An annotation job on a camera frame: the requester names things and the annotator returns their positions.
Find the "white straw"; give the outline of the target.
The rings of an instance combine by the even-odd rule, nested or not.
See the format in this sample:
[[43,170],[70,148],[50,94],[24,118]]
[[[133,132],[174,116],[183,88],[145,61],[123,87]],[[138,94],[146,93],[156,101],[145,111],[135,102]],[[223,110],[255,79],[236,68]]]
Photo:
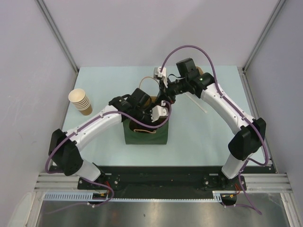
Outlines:
[[194,96],[190,93],[185,93],[187,98],[189,98],[200,110],[202,110],[205,114],[207,111],[195,100]]

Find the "green brown paper bag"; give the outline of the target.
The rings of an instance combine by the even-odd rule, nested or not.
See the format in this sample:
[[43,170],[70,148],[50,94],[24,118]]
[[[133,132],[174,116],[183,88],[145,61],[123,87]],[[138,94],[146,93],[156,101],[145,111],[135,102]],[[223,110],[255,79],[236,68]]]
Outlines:
[[132,118],[124,117],[123,129],[127,145],[165,145],[168,141],[169,121],[162,117],[156,122],[151,121],[152,108],[156,97],[141,89],[141,83],[132,94],[123,96],[131,104],[126,113]]

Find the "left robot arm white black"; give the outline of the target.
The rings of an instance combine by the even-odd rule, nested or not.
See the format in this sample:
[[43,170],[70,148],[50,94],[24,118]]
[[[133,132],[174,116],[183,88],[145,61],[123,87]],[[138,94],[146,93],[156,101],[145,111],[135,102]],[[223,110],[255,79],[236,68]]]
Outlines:
[[151,124],[149,111],[154,101],[154,97],[136,88],[132,94],[113,98],[104,109],[83,124],[66,132],[55,130],[45,164],[46,172],[51,173],[49,164],[53,161],[66,176],[77,175],[88,180],[94,189],[101,188],[105,183],[101,170],[84,160],[80,152],[100,133],[122,123],[129,116],[144,124]]

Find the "stack of paper cups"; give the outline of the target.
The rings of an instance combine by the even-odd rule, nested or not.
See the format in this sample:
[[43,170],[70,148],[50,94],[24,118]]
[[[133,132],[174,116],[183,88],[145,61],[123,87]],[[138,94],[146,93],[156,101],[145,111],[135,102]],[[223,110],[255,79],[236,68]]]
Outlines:
[[83,89],[76,88],[72,90],[68,95],[68,99],[82,115],[87,116],[92,113],[90,99]]

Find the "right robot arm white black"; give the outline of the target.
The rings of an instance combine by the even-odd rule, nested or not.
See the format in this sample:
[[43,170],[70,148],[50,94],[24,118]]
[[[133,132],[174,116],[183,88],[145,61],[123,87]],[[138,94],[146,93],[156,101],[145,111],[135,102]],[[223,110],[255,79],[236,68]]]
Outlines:
[[180,77],[170,81],[166,68],[156,67],[153,77],[159,80],[158,101],[167,100],[172,104],[176,96],[189,92],[209,104],[227,123],[234,137],[228,144],[230,152],[218,178],[219,186],[229,190],[235,185],[238,175],[246,161],[262,146],[265,138],[266,122],[262,118],[255,119],[240,109],[215,83],[214,76],[203,73],[187,58],[179,61],[177,69]]

